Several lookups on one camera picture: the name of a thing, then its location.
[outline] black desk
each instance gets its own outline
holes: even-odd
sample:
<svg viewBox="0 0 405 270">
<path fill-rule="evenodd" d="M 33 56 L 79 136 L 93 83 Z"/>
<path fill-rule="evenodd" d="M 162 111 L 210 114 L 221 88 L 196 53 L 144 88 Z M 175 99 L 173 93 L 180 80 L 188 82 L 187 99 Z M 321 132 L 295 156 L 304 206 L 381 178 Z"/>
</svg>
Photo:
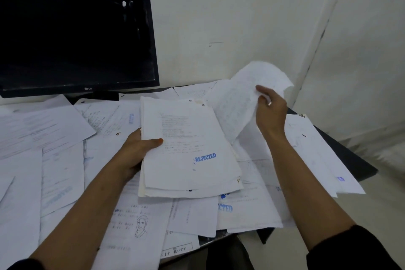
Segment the black desk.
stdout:
<svg viewBox="0 0 405 270">
<path fill-rule="evenodd" d="M 153 93 L 153 92 L 160 92 L 164 91 L 168 88 L 159 88 L 153 90 L 141 90 L 141 91 L 134 91 L 128 93 Z M 112 101 L 119 101 L 118 92 L 113 91 L 106 91 L 106 92 L 94 92 L 85 94 L 82 96 L 68 98 L 72 104 L 75 104 L 78 99 L 80 98 L 89 98 L 89 99 L 104 99 L 104 100 L 112 100 Z M 297 114 L 293 110 L 288 109 L 288 114 Z M 331 147 L 332 150 L 336 153 L 340 160 L 342 160 L 343 164 L 347 167 L 347 169 L 352 173 L 357 181 L 363 181 L 369 177 L 372 177 L 377 174 L 378 170 L 373 167 L 371 164 L 366 162 L 365 160 L 361 159 L 351 150 L 347 149 L 335 139 L 331 138 L 329 135 L 324 133 L 322 130 L 315 128 L 319 131 L 321 136 L 325 139 L 327 144 Z M 270 237 L 271 233 L 274 231 L 274 228 L 264 228 L 258 229 L 257 233 L 259 238 L 263 244 L 266 243 L 267 239 Z M 215 238 L 207 238 L 207 237 L 200 237 L 200 246 L 201 248 L 207 247 L 210 243 L 217 241 L 223 237 L 227 237 L 230 235 L 225 230 L 217 231 L 217 235 Z"/>
</svg>

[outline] black sleeve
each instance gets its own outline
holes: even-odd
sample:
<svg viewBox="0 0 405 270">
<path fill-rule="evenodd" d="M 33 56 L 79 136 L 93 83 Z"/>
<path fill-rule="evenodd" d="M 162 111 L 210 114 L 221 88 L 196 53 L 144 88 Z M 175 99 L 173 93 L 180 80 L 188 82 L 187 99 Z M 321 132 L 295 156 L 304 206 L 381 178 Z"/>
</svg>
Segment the black sleeve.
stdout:
<svg viewBox="0 0 405 270">
<path fill-rule="evenodd" d="M 358 225 L 317 244 L 306 256 L 306 264 L 309 270 L 401 269 L 381 242 Z"/>
<path fill-rule="evenodd" d="M 7 270 L 45 270 L 43 265 L 36 259 L 23 259 L 13 264 Z"/>
</svg>

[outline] sketch of a woman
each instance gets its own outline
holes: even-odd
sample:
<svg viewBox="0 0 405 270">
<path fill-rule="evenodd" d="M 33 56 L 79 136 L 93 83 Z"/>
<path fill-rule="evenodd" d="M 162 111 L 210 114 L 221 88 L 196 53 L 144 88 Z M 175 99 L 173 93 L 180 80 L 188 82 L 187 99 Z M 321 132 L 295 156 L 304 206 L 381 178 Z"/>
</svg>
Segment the sketch of a woman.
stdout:
<svg viewBox="0 0 405 270">
<path fill-rule="evenodd" d="M 148 223 L 147 216 L 140 216 L 136 221 L 136 233 L 135 237 L 139 238 L 146 234 L 145 227 Z"/>
</svg>

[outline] monitor screen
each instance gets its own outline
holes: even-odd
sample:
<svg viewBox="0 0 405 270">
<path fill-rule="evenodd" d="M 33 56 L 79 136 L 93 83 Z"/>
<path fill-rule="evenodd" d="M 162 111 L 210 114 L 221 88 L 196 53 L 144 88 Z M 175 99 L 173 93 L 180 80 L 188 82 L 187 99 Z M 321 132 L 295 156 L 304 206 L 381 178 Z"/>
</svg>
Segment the monitor screen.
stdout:
<svg viewBox="0 0 405 270">
<path fill-rule="evenodd" d="M 158 86 L 150 0 L 0 0 L 0 95 Z"/>
</svg>

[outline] hand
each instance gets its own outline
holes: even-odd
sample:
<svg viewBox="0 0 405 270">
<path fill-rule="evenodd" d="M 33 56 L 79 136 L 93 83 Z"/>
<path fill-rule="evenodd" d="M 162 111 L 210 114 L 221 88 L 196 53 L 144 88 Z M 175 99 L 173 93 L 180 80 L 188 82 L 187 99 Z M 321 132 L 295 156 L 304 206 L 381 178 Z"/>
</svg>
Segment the hand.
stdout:
<svg viewBox="0 0 405 270">
<path fill-rule="evenodd" d="M 125 181 L 129 181 L 140 170 L 140 162 L 146 153 L 163 143 L 163 139 L 140 139 L 140 128 L 130 134 L 120 150 L 109 161 L 113 169 L 119 169 Z"/>
<path fill-rule="evenodd" d="M 287 102 L 276 91 L 257 85 L 256 90 L 268 95 L 267 99 L 261 95 L 258 99 L 256 124 L 265 138 L 286 138 L 284 123 L 287 115 Z"/>
</svg>

